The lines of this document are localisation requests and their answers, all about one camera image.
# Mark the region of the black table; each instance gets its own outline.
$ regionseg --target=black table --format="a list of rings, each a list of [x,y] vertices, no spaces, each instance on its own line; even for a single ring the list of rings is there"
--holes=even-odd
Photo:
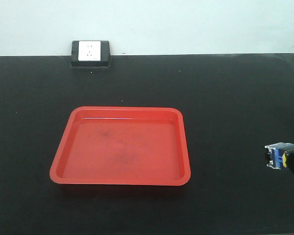
[[[294,54],[0,57],[0,234],[294,233],[294,176],[264,145],[294,143]],[[79,106],[173,107],[192,176],[182,187],[59,186],[49,168]]]

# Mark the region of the electrical outlet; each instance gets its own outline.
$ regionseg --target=electrical outlet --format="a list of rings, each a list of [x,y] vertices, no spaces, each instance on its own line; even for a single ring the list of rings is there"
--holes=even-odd
[[[109,41],[72,41],[72,68],[106,69],[110,63]]]
[[[101,41],[79,41],[78,60],[79,61],[100,61]]]

